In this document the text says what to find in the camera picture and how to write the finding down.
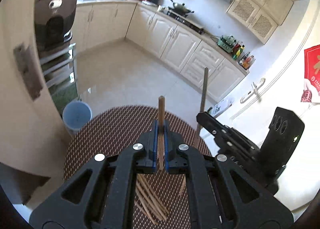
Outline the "brown rice cooker appliance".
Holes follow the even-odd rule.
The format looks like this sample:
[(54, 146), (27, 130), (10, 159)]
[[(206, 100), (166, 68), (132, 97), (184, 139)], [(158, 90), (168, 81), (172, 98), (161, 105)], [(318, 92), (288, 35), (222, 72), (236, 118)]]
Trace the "brown rice cooker appliance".
[(38, 50), (49, 51), (71, 40), (76, 2), (77, 0), (35, 2), (34, 25)]

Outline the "metal storage rack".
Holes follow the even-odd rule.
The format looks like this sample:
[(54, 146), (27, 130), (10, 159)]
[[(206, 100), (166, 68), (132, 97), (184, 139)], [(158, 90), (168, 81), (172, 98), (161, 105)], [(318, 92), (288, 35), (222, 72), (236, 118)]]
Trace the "metal storage rack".
[(75, 43), (39, 53), (46, 86), (59, 114), (68, 103), (79, 98), (76, 56)]

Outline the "yellow green bottle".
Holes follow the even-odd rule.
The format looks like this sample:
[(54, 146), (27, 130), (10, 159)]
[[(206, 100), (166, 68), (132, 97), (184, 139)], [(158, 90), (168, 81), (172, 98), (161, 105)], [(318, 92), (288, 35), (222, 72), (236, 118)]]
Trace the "yellow green bottle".
[(241, 55), (241, 53), (243, 52), (244, 48), (245, 48), (245, 45), (241, 45), (241, 46), (238, 48), (238, 50), (236, 51), (236, 53), (235, 53), (234, 56), (233, 56), (233, 59), (234, 59), (234, 60), (236, 60), (236, 59), (238, 59), (238, 57), (240, 57), (240, 55)]

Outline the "red sauce bottle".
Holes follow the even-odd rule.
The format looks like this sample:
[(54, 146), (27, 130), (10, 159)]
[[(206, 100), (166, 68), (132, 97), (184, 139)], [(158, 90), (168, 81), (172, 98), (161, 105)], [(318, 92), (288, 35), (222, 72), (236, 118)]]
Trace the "red sauce bottle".
[(244, 62), (242, 63), (242, 67), (245, 70), (248, 70), (254, 62), (255, 62), (255, 57), (251, 55), (244, 60)]

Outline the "light blue trash bin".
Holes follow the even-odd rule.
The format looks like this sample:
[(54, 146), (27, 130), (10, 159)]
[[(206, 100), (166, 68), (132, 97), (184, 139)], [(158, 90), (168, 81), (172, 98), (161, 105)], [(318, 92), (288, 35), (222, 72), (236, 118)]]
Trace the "light blue trash bin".
[(90, 106), (80, 100), (68, 103), (62, 112), (62, 120), (71, 136), (75, 136), (92, 117)]

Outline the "gas stove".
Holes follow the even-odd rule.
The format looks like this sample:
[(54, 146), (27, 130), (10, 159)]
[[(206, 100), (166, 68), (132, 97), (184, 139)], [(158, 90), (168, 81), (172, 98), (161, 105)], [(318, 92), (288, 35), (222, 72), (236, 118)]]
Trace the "gas stove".
[(179, 21), (181, 24), (186, 25), (187, 27), (191, 28), (195, 32), (199, 33), (200, 35), (202, 35), (204, 33), (204, 28), (202, 26), (200, 26), (200, 25), (194, 23), (193, 21), (181, 16), (180, 14), (177, 14), (173, 10), (168, 10), (166, 12), (166, 14), (169, 17), (174, 18), (175, 20)]

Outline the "red fu door decoration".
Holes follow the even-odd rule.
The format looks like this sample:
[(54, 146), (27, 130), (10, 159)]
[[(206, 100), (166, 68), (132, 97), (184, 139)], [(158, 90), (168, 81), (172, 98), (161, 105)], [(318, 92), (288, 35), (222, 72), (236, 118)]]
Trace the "red fu door decoration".
[(319, 45), (304, 50), (304, 86), (301, 102), (319, 104), (320, 90)]

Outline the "door strike plate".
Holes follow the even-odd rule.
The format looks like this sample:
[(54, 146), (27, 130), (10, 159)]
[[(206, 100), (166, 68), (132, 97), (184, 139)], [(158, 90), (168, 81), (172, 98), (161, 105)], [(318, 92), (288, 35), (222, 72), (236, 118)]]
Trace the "door strike plate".
[(24, 85), (30, 98), (34, 101), (41, 95), (43, 84), (31, 48), (30, 46), (25, 47), (24, 43), (21, 43), (13, 49), (13, 53)]

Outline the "green kitchen appliance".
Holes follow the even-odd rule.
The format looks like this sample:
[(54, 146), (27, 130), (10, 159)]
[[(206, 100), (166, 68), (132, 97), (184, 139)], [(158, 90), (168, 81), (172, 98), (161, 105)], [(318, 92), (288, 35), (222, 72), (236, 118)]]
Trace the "green kitchen appliance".
[(236, 39), (232, 35), (230, 36), (222, 35), (217, 41), (217, 46), (222, 48), (227, 53), (231, 53), (235, 43), (236, 43)]

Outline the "brown dotted round placemat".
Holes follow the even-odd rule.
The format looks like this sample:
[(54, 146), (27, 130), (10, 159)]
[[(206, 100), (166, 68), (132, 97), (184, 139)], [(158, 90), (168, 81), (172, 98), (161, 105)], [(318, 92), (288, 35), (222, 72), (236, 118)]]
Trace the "brown dotted round placemat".
[[(97, 115), (81, 128), (69, 144), (64, 179), (71, 178), (95, 154), (114, 156), (136, 143), (140, 134), (151, 129), (157, 117), (155, 107), (144, 105), (113, 107)], [(154, 225), (135, 208), (133, 228), (190, 228), (187, 192), (179, 195), (184, 175), (170, 175), (165, 170), (157, 170), (156, 174), (146, 175), (145, 178), (170, 214), (166, 221)]]

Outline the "black wok on stove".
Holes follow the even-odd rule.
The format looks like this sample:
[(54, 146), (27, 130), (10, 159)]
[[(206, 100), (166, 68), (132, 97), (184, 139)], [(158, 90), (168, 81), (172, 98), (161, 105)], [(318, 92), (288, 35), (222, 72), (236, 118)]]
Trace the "black wok on stove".
[(192, 11), (191, 9), (185, 6), (185, 3), (176, 3), (173, 0), (170, 0), (170, 1), (172, 2), (172, 6), (169, 8), (174, 12), (176, 12), (177, 14), (182, 16), (188, 16), (189, 14), (194, 13), (194, 11)]

